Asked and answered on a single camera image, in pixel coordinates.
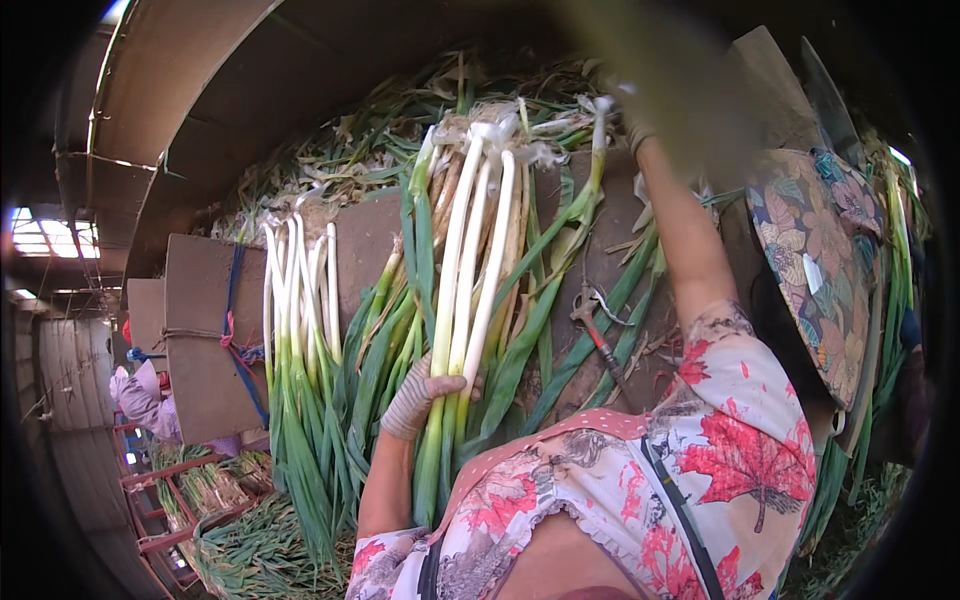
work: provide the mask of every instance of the window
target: window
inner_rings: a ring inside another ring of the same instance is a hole
[[[70,227],[66,221],[56,219],[34,219],[30,208],[15,208],[11,219],[13,245],[27,256],[48,256],[56,254],[63,258],[76,258]],[[80,238],[80,251],[84,258],[100,258],[97,247],[97,229],[88,221],[77,221],[77,236]]]

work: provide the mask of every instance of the woman's right hand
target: woman's right hand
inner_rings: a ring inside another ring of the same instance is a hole
[[[427,352],[407,373],[394,399],[390,402],[387,412],[380,419],[381,430],[401,440],[415,441],[430,414],[434,398],[459,392],[467,385],[467,380],[462,375],[431,377],[432,358],[433,352]],[[474,382],[474,389],[470,393],[471,398],[479,397],[477,386],[481,383]]]

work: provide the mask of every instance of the floral fabric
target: floral fabric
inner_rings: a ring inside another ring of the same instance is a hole
[[[431,542],[442,544],[438,597],[491,600],[534,527],[561,510],[635,585],[706,598],[689,539],[639,450],[644,435],[687,498],[725,597],[768,597],[813,497],[813,447],[777,359],[723,301],[691,326],[684,365],[653,412],[594,409],[477,456],[437,532],[357,541],[347,600],[415,599]]]
[[[772,150],[748,181],[747,200],[813,364],[837,404],[849,410],[883,231],[870,186],[826,151]]]

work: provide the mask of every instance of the floral blouse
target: floral blouse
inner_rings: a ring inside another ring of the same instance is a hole
[[[813,446],[777,359],[740,307],[722,301],[690,327],[684,362],[656,409],[593,409],[475,457],[436,532],[357,541],[347,600],[417,598],[433,543],[441,545],[438,598],[491,600],[534,527],[559,511],[635,585],[664,599],[707,598],[690,529],[647,456],[685,498],[724,597],[768,597],[813,498]]]

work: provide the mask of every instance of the corrugated metal roof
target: corrugated metal roof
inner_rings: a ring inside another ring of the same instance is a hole
[[[51,447],[70,509],[94,550],[133,596],[164,598],[137,558],[136,535],[117,483],[108,337],[107,326],[96,320],[40,326],[40,365],[52,391]]]

